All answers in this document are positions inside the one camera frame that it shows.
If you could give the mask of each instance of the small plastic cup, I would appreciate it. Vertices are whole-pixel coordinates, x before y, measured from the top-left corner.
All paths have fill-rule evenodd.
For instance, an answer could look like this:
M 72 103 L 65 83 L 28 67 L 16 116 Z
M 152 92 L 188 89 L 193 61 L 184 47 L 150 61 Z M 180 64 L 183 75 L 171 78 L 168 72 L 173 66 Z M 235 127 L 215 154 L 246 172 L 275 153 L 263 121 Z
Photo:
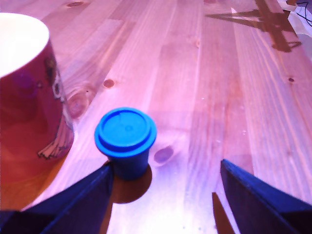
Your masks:
M 95 130 L 97 148 L 125 180 L 141 177 L 148 166 L 149 149 L 157 130 L 153 120 L 134 108 L 117 108 L 103 116 Z

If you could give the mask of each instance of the wood grain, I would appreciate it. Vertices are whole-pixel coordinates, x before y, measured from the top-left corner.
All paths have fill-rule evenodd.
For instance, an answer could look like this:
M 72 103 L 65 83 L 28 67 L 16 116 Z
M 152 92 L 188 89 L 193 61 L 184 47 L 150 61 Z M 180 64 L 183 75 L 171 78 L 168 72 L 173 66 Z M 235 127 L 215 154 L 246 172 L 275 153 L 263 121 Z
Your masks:
M 74 145 L 55 179 L 42 193 L 35 188 L 33 202 L 15 196 L 19 204 L 37 204 L 99 168 L 107 158 L 94 144 L 95 127 L 121 106 L 156 122 L 153 178 L 139 199 L 112 199 L 102 233 L 216 234 L 217 192 L 238 234 L 223 158 L 312 203 L 312 66 L 276 0 L 69 3 L 1 5 L 50 28 L 75 120 Z

